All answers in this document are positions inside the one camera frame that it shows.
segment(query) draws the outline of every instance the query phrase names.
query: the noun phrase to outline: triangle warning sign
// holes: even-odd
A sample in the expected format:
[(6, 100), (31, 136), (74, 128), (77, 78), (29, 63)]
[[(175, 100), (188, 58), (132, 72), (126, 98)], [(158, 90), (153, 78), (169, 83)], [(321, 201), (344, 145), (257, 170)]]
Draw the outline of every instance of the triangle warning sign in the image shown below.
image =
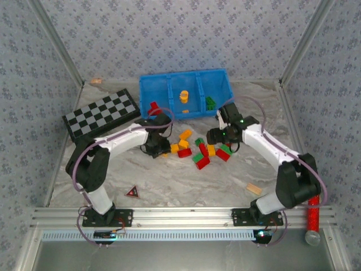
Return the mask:
[(129, 190), (128, 193), (125, 194), (126, 196), (130, 196), (132, 198), (137, 198), (137, 199), (140, 199), (140, 196), (139, 196), (139, 193), (138, 193), (138, 188), (137, 186), (133, 186), (132, 189)]

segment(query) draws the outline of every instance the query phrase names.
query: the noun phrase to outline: blue plastic basket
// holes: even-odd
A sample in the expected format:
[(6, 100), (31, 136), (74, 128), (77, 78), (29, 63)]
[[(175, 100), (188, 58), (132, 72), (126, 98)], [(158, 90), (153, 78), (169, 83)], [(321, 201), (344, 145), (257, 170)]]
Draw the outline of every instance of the blue plastic basket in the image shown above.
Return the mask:
[[(151, 102), (171, 109), (178, 120), (215, 116), (217, 109), (233, 97), (225, 69), (145, 75), (140, 77), (139, 85), (140, 113), (143, 118), (148, 117)], [(187, 103), (179, 99), (182, 90), (188, 91)], [(215, 110), (206, 109), (206, 97), (215, 101)]]

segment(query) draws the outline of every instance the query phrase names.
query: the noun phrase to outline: red pole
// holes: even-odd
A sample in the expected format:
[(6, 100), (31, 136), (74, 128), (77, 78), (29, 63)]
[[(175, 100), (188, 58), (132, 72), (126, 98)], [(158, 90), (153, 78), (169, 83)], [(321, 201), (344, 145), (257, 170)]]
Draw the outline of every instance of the red pole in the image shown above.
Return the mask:
[[(309, 200), (309, 205), (318, 205), (320, 196), (317, 195)], [(307, 230), (319, 232), (320, 208), (308, 208), (307, 210)]]

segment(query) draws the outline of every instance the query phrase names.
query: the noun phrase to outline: marble surface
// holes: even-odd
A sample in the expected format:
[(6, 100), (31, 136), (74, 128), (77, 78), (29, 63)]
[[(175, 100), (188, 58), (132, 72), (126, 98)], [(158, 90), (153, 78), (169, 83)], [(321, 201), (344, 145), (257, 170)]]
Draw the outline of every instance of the marble surface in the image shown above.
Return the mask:
[[(104, 82), (94, 86), (85, 85), (78, 108), (122, 88), (127, 88), (135, 101), (139, 102), (138, 83)], [(236, 105), (243, 116), (252, 115), (262, 120), (262, 114), (255, 104), (237, 98), (240, 95), (250, 95), (265, 108), (267, 131), (285, 145), (292, 147), (274, 86), (250, 82), (233, 82), (231, 86)], [(108, 134), (128, 125), (129, 123), (120, 126)], [(198, 137), (205, 139), (207, 131), (217, 125), (213, 117), (177, 121), (173, 126), (170, 141), (177, 143), (181, 132), (191, 129), (193, 135), (189, 142), (193, 153), (197, 153), (194, 140)], [(65, 172), (65, 166), (74, 148), (69, 139), (55, 181), (50, 207), (78, 207), (84, 204), (82, 196), (75, 191), (71, 178)], [(191, 157), (180, 159), (176, 154), (169, 154), (167, 158), (153, 159), (136, 147), (110, 161), (105, 188), (118, 207), (248, 206), (250, 201), (258, 197), (245, 189), (249, 182), (261, 187), (262, 194), (266, 194), (275, 188), (276, 172), (261, 155), (246, 145), (241, 144), (240, 150), (233, 154), (228, 162), (217, 156), (211, 157), (210, 165), (201, 171), (195, 167)], [(133, 185), (138, 186), (140, 199), (124, 196)]]

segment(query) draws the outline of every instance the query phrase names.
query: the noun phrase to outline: checkerboard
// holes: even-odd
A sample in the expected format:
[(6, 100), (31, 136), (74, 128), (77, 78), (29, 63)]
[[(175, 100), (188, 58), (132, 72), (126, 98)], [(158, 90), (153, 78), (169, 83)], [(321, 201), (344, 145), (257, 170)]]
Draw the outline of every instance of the checkerboard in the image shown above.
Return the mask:
[(126, 89), (63, 116), (72, 141), (98, 137), (136, 117), (140, 110)]

